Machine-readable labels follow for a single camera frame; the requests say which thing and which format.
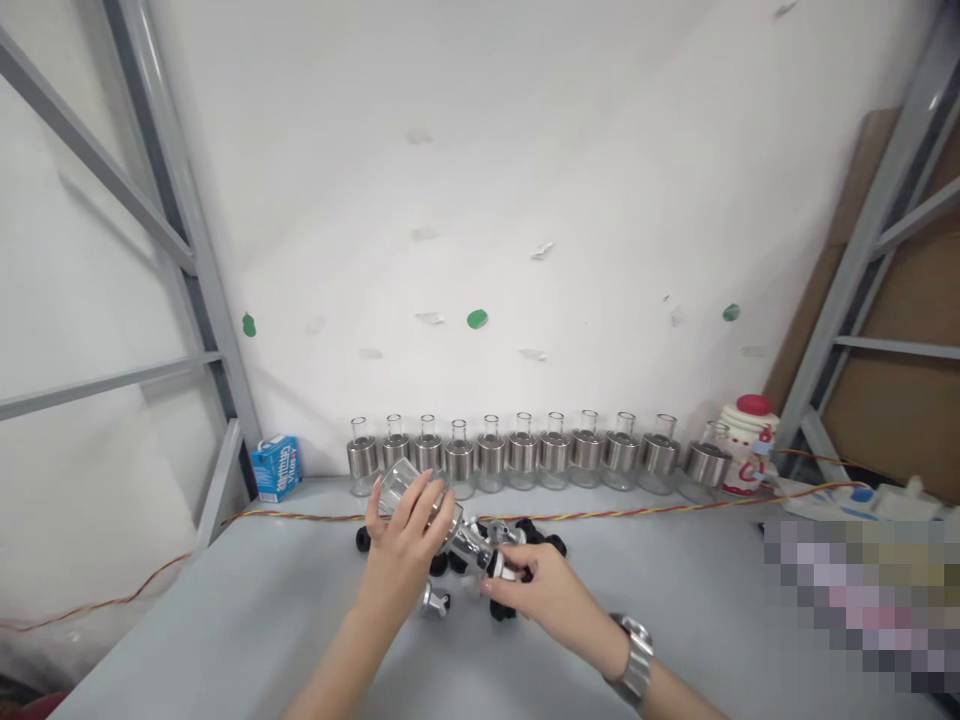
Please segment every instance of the gray table surface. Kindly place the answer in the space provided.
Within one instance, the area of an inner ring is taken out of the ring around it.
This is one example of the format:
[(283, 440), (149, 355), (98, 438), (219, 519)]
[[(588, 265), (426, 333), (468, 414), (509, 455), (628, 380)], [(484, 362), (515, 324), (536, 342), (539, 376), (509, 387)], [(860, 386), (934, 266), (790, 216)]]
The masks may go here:
[[(353, 514), (342, 480), (307, 481), (287, 512)], [(680, 504), (641, 490), (478, 494), (470, 514), (554, 514)], [(264, 507), (254, 503), (252, 507)], [(941, 718), (897, 694), (858, 653), (830, 650), (784, 601), (756, 523), (777, 506), (543, 523), (600, 602), (643, 622), (657, 655), (732, 718)], [(302, 686), (363, 572), (357, 523), (242, 518), (182, 574), (54, 714), (275, 718)], [(443, 621), (411, 618), (360, 712), (370, 718), (631, 717), (602, 679), (532, 622), (497, 623), (448, 572)]]

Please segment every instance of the blue carton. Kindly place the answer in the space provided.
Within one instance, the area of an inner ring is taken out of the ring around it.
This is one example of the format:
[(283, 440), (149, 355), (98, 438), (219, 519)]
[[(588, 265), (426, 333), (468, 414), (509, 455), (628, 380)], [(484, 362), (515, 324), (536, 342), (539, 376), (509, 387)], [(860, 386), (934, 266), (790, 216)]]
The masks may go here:
[(297, 439), (277, 435), (250, 453), (257, 491), (263, 502), (280, 502), (302, 479)]

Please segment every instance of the red cap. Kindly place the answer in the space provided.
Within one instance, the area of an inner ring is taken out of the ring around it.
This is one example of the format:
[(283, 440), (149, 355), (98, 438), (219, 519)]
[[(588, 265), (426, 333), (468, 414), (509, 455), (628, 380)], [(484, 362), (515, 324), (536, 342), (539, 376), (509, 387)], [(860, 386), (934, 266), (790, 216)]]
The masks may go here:
[(737, 398), (737, 410), (747, 415), (764, 417), (770, 414), (773, 406), (763, 395), (741, 395)]

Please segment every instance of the silver watch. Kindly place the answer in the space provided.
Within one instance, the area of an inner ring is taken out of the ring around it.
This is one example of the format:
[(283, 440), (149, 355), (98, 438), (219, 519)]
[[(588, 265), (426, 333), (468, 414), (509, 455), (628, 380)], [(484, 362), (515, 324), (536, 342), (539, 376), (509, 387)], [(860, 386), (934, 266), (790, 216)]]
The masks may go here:
[(610, 617), (630, 636), (630, 657), (623, 677), (616, 682), (607, 681), (617, 695), (630, 707), (636, 708), (643, 700), (650, 684), (650, 665), (653, 662), (653, 640), (650, 633), (633, 618), (620, 613), (610, 613)]

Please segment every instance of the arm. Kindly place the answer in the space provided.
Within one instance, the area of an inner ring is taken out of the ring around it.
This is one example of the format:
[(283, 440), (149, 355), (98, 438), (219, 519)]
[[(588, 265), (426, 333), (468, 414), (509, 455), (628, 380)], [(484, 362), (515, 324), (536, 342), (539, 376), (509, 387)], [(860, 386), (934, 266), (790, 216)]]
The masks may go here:
[[(627, 667), (629, 638), (560, 553), (552, 545), (499, 549), (515, 567), (529, 568), (533, 581), (485, 580), (483, 593), (536, 620), (550, 637), (607, 680), (620, 679)], [(644, 720), (725, 720), (722, 712), (656, 658), (650, 670), (650, 684), (636, 708)]]
[(410, 485), (389, 525), (380, 519), (377, 482), (367, 503), (370, 555), (357, 599), (284, 720), (353, 716), (423, 592), (430, 560), (453, 521), (453, 493), (447, 492), (436, 521), (426, 527), (433, 504), (443, 492), (443, 483), (428, 485), (429, 479), (428, 470)]

